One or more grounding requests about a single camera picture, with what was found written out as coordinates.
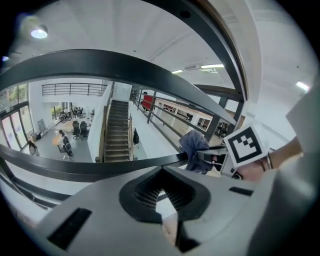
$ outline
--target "wrist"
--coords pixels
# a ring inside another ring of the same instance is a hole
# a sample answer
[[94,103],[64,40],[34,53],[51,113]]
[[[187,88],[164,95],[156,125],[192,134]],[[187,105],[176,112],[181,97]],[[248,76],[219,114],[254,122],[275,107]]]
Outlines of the wrist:
[[262,167],[264,172],[267,171],[267,170],[270,170],[269,165],[268,165],[268,161],[267,161],[267,156],[259,159],[259,162],[262,165],[261,167]]

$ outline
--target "desk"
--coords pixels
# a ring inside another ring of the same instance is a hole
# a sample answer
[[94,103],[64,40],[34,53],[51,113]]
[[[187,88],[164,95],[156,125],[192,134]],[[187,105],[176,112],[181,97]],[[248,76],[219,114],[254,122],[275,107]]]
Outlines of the desk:
[[60,144],[59,144],[59,139],[60,139],[60,134],[55,136],[52,140],[52,145],[58,146],[59,151],[61,152]]

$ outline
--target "chair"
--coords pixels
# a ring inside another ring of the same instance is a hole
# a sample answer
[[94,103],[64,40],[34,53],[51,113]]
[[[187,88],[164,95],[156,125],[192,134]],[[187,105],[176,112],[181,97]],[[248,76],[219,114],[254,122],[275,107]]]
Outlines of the chair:
[[81,138],[81,136],[80,136],[81,131],[80,131],[80,129],[79,129],[79,123],[78,123],[78,121],[74,121],[73,124],[72,124],[72,126],[73,126],[72,134],[75,135],[75,136],[73,136],[73,139],[74,139],[74,140],[77,140],[78,137]]
[[80,124],[80,138],[83,140],[84,138],[88,137],[89,131],[87,130],[86,122]]

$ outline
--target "air vent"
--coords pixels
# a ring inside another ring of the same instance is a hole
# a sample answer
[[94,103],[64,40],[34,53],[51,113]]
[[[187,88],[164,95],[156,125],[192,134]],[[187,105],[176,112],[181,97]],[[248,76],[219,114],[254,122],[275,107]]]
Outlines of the air vent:
[[189,71],[189,70],[199,70],[200,68],[201,66],[196,64],[196,65],[186,66],[184,69]]

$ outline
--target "metal beam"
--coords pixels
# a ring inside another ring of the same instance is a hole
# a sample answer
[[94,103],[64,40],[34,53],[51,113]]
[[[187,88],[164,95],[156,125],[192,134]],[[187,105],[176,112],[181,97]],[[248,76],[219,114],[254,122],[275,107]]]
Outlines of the metal beam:
[[29,58],[0,76],[0,90],[44,78],[72,76],[147,86],[154,91],[200,106],[229,123],[236,124],[208,95],[178,75],[146,60],[107,50],[62,50]]
[[147,120],[146,120],[146,123],[147,123],[147,124],[149,124],[151,112],[154,110],[154,105],[155,105],[155,101],[156,101],[156,94],[157,94],[157,92],[154,91],[154,93],[153,93],[153,98],[152,98],[152,102],[151,102],[151,106],[150,106],[150,109],[149,109],[149,114],[148,114],[148,117],[147,117]]
[[236,102],[242,100],[242,96],[235,89],[206,84],[195,84],[195,86],[208,95],[224,97]]
[[222,16],[209,1],[143,1],[176,16],[202,37],[224,65],[237,93],[242,96],[242,100],[247,100],[245,66],[237,43]]
[[242,113],[242,110],[244,108],[244,102],[243,101],[239,101],[238,103],[238,106],[236,107],[236,111],[234,113],[234,117],[233,119],[236,121],[236,124],[233,125],[233,124],[230,124],[228,126],[228,131],[226,133],[226,136],[232,134],[234,132],[234,130],[238,129],[239,127],[239,122],[240,122],[240,119],[241,119],[241,113]]
[[[221,97],[220,100],[219,100],[219,105],[222,107],[222,108],[225,108],[226,105],[227,105],[227,102],[228,102],[228,99],[225,98],[225,97]],[[213,134],[215,133],[215,130],[217,129],[218,127],[218,124],[220,122],[220,117],[215,115],[211,122],[210,122],[210,125],[209,127],[207,128],[206,130],[206,133],[204,135],[204,138],[209,142],[211,140],[211,137],[213,136]]]
[[173,154],[115,163],[67,162],[25,154],[0,144],[0,161],[6,160],[40,176],[70,182],[92,183],[147,167],[171,165],[187,158],[185,154]]

